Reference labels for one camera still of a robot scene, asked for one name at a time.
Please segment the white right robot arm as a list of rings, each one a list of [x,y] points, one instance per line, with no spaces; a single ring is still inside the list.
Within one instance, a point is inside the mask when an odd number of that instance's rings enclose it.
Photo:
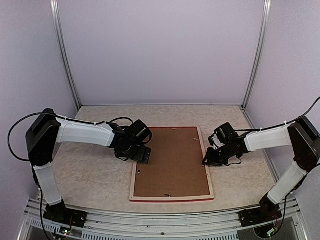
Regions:
[[[280,148],[292,152],[292,163],[265,195],[267,200],[256,210],[256,218],[266,222],[275,212],[275,206],[299,188],[307,175],[320,165],[320,133],[306,116],[290,122],[262,129],[236,130],[226,122],[208,138],[203,166],[228,167],[233,157],[265,151],[278,153]]]

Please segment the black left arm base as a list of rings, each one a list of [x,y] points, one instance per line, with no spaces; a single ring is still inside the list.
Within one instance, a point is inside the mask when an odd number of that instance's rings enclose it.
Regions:
[[[64,200],[58,204],[46,205],[43,217],[70,227],[84,228],[88,213],[82,210],[67,208]]]

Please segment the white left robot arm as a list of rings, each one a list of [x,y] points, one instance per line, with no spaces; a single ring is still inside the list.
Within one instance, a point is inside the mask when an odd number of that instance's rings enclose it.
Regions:
[[[141,120],[131,125],[119,126],[115,120],[89,122],[55,114],[51,108],[39,113],[26,133],[28,159],[41,188],[49,212],[63,223],[70,218],[70,211],[61,203],[52,162],[57,143],[91,144],[110,148],[117,159],[148,163],[151,148],[146,145],[153,137],[152,131]]]

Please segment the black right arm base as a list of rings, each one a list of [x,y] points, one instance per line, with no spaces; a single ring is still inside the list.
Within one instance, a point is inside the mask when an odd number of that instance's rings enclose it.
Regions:
[[[283,217],[279,204],[274,204],[267,194],[260,200],[258,207],[242,210],[238,216],[242,227],[258,225]]]

